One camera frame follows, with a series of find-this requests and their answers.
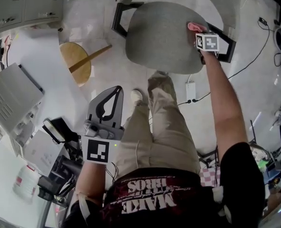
khaki pants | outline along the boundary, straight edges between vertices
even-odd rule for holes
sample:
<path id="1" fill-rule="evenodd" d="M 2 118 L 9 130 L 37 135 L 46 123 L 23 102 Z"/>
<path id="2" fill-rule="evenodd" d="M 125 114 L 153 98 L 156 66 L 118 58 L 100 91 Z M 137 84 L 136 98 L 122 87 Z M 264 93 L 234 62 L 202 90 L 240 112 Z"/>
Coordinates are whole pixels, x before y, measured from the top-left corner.
<path id="1" fill-rule="evenodd" d="M 148 80 L 149 108 L 138 102 L 125 124 L 115 164 L 117 179 L 138 168 L 163 167 L 199 174 L 200 165 L 191 134 L 180 113 L 172 80 L 156 72 Z"/>

person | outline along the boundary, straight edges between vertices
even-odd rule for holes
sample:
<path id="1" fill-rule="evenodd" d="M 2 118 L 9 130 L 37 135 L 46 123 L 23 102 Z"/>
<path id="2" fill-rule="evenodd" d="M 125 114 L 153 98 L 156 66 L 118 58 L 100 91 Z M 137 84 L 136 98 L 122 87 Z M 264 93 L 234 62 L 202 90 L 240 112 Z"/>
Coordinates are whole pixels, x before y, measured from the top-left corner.
<path id="1" fill-rule="evenodd" d="M 148 80 L 149 104 L 139 91 L 132 91 L 135 108 L 114 162 L 118 176 L 104 202 L 105 165 L 85 162 L 76 184 L 78 201 L 62 228 L 258 226 L 265 188 L 242 110 L 217 58 L 201 53 L 211 90 L 220 187 L 201 186 L 197 151 L 172 80 L 156 72 Z"/>

chair seat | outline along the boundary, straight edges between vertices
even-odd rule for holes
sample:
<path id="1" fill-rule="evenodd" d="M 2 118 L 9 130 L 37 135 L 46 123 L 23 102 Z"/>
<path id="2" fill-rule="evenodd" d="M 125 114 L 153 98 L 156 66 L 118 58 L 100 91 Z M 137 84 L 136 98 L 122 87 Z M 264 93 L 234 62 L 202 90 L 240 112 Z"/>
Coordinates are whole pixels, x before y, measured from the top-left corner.
<path id="1" fill-rule="evenodd" d="M 188 22 L 208 28 L 193 10 L 170 2 L 150 2 L 133 14 L 126 38 L 130 61 L 148 68 L 177 74 L 198 73 L 203 65 L 194 46 Z"/>

white marker cube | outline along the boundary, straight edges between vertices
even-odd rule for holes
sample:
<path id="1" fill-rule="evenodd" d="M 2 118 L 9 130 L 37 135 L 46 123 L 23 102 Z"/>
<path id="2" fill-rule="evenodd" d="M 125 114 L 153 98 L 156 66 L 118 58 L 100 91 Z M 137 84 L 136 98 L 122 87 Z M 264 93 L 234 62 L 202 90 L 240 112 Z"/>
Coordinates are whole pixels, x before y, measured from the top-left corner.
<path id="1" fill-rule="evenodd" d="M 220 43 L 219 43 L 218 35 L 210 35 L 210 34 L 196 34 L 196 44 L 197 49 L 202 51 L 219 51 Z"/>

power adapter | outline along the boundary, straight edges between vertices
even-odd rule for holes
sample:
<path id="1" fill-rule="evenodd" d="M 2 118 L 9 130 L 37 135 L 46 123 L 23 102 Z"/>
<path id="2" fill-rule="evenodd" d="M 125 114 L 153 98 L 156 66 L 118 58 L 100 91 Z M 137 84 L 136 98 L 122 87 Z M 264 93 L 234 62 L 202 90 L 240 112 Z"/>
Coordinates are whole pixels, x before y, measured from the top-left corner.
<path id="1" fill-rule="evenodd" d="M 267 21 L 264 20 L 262 17 L 259 18 L 259 22 L 261 22 L 263 25 L 267 26 Z"/>
<path id="2" fill-rule="evenodd" d="M 196 83 L 194 81 L 186 83 L 186 95 L 187 102 L 191 103 L 191 99 L 196 99 Z"/>

